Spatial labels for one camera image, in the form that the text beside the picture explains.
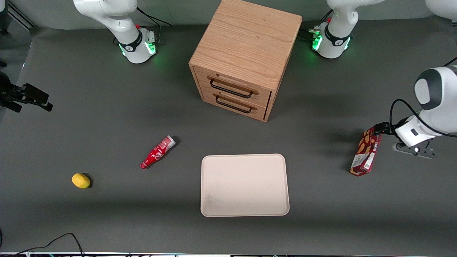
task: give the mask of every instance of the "red bottle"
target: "red bottle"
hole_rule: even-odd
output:
[[[160,144],[158,144],[152,151],[149,153],[148,157],[143,161],[140,165],[142,169],[146,169],[149,165],[158,161],[170,148],[172,148],[176,142],[170,137],[167,136],[162,140]]]

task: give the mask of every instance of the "drawer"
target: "drawer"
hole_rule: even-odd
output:
[[[265,116],[265,107],[257,106],[255,104],[248,104],[233,99],[231,96],[216,93],[214,91],[202,90],[203,100],[215,106],[227,109],[232,112],[243,114],[247,117],[263,121]]]
[[[253,103],[266,107],[270,99],[270,91],[253,87],[248,83],[236,81],[213,71],[194,67],[194,71],[202,91],[223,93],[239,102]]]

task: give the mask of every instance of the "gray table surface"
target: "gray table surface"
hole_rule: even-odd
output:
[[[418,108],[417,76],[457,55],[448,21],[361,21],[334,60],[298,39],[267,123],[201,101],[187,63],[204,30],[164,29],[144,64],[108,30],[34,31],[19,84],[49,93],[54,109],[24,106],[1,122],[2,251],[73,232],[87,252],[456,254],[456,141],[437,138],[427,160],[385,136],[371,174],[348,172],[361,131],[386,121],[396,98]],[[408,115],[399,106],[394,120]],[[168,134],[181,143],[141,170]],[[204,217],[202,158],[262,153],[286,158],[289,214]],[[76,172],[93,188],[73,186]],[[47,251],[77,248],[63,238]]]

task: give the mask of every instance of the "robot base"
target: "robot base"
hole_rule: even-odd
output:
[[[333,43],[322,33],[328,24],[328,22],[323,22],[314,26],[312,31],[316,31],[317,33],[314,32],[315,38],[311,49],[318,52],[324,58],[334,59],[339,57],[347,49],[351,38],[349,37],[345,42],[341,40],[341,45],[334,46]]]
[[[134,64],[144,63],[157,51],[154,32],[148,31],[145,28],[140,28],[139,30],[143,34],[143,41],[137,46],[135,52],[124,51],[124,49],[119,45],[122,50],[122,54]]]

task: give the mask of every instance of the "wooden drawer cabinet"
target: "wooden drawer cabinet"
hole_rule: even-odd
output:
[[[203,101],[267,121],[301,17],[222,0],[189,66]]]

